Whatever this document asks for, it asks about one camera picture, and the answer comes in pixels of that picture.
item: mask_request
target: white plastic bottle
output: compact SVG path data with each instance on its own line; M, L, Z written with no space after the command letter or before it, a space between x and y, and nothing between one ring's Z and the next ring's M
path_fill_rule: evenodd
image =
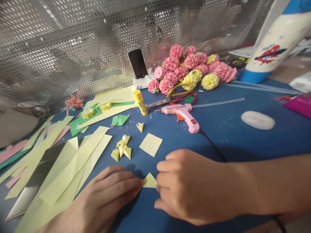
M311 0L291 0L259 44L241 81L261 83L311 30Z

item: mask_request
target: metal mesh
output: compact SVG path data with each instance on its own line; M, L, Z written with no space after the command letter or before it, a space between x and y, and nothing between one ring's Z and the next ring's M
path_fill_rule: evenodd
M51 109L131 83L127 51L157 67L171 45L207 54L241 46L265 0L8 0L0 2L0 88ZM120 52L100 54L96 27L119 24Z

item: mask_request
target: yellow glue stick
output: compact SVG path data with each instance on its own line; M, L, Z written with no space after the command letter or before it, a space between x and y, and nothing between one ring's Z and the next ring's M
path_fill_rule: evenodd
M134 98L139 106L140 111L142 112L142 115L145 116L148 114L146 105L144 103L144 99L142 96L142 93L140 92L140 90L136 90L133 92Z

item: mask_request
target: black cable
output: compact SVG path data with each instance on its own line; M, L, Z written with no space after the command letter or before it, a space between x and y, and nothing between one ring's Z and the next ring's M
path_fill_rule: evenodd
M220 150L216 147L216 145L212 142L212 140L207 136L206 133L204 133L201 129L200 129L200 133L214 146L214 148L217 150L217 152L221 155L221 157L225 160L225 162L228 162L228 160L226 159L226 157L222 154L222 152L220 152ZM282 233L287 233L283 223L281 222L281 220L278 218L277 215L273 215L273 219L276 221L276 223L278 224L280 230Z

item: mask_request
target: glue gun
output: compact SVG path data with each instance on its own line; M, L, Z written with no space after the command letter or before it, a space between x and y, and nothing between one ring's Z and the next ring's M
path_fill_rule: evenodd
M162 107L161 110L156 110L156 112L162 112L164 114L176 114L177 121L185 120L189 126L190 133L197 133L200 131L200 126L198 122L191 116L189 112L192 111L191 104L184 105L169 105Z

